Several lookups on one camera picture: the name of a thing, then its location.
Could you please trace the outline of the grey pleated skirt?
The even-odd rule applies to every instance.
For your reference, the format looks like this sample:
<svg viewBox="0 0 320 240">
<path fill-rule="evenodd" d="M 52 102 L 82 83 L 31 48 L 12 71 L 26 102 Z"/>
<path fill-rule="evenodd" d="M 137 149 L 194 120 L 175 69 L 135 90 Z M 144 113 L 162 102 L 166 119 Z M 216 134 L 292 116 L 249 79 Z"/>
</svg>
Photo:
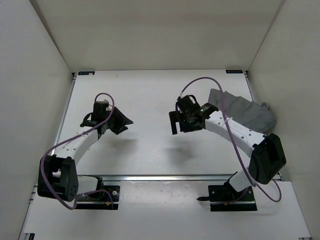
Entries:
<svg viewBox="0 0 320 240">
<path fill-rule="evenodd" d="M 220 111 L 225 107 L 225 115 L 237 123 L 255 132 L 266 133 L 276 126 L 276 118 L 265 104 L 260 105 L 241 96 L 235 96 L 227 91 L 221 92 L 212 88 L 209 93 L 208 103 Z"/>
</svg>

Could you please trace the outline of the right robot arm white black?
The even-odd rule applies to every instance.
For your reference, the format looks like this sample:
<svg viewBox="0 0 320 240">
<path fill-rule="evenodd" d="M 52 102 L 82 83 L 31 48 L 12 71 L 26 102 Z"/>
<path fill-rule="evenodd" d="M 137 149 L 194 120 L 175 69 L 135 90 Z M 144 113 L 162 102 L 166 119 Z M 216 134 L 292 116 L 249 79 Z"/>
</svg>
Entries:
<svg viewBox="0 0 320 240">
<path fill-rule="evenodd" d="M 174 135 L 206 130 L 231 142 L 236 151 L 242 150 L 250 158 L 249 165 L 241 163 L 242 169 L 227 181 L 224 195 L 229 200 L 236 200 L 247 187 L 267 185 L 287 163 L 276 134 L 253 131 L 209 103 L 203 106 L 194 103 L 184 111 L 176 109 L 169 112 L 169 119 Z"/>
</svg>

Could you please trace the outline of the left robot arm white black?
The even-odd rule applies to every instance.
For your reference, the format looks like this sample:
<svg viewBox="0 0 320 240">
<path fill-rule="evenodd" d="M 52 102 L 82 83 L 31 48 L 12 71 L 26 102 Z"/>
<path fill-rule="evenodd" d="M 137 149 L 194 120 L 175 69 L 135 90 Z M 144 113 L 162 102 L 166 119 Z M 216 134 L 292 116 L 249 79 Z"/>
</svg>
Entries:
<svg viewBox="0 0 320 240">
<path fill-rule="evenodd" d="M 76 136 L 59 143 L 60 150 L 40 161 L 37 194 L 63 203 L 72 202 L 82 195 L 101 198 L 106 193 L 103 179 L 94 175 L 79 176 L 77 164 L 106 131 L 119 135 L 132 124 L 133 121 L 117 107 L 95 103 L 93 111 L 83 118 Z"/>
</svg>

